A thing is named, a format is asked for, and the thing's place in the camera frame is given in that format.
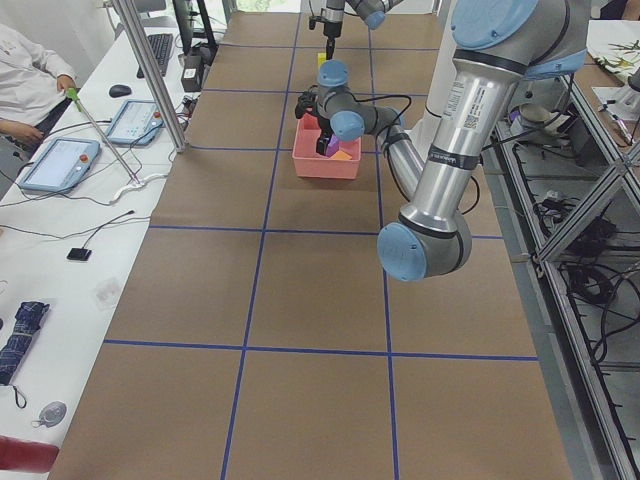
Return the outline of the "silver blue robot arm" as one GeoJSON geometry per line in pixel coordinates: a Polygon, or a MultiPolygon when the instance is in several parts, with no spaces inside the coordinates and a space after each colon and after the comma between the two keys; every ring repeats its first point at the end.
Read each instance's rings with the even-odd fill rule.
{"type": "Polygon", "coordinates": [[[327,0],[319,15],[311,15],[309,29],[317,23],[323,24],[326,37],[326,59],[331,60],[335,52],[336,39],[341,36],[345,5],[348,4],[370,30],[377,29],[385,20],[386,14],[402,0],[327,0]]]}
{"type": "Polygon", "coordinates": [[[455,77],[425,156],[388,107],[357,101],[347,66],[326,61],[317,74],[316,111],[334,136],[373,136],[408,202],[381,229],[380,263],[400,281],[461,268],[472,240],[459,203],[481,151],[522,80],[579,70],[586,57],[588,1],[459,1],[449,30],[455,77]]]}

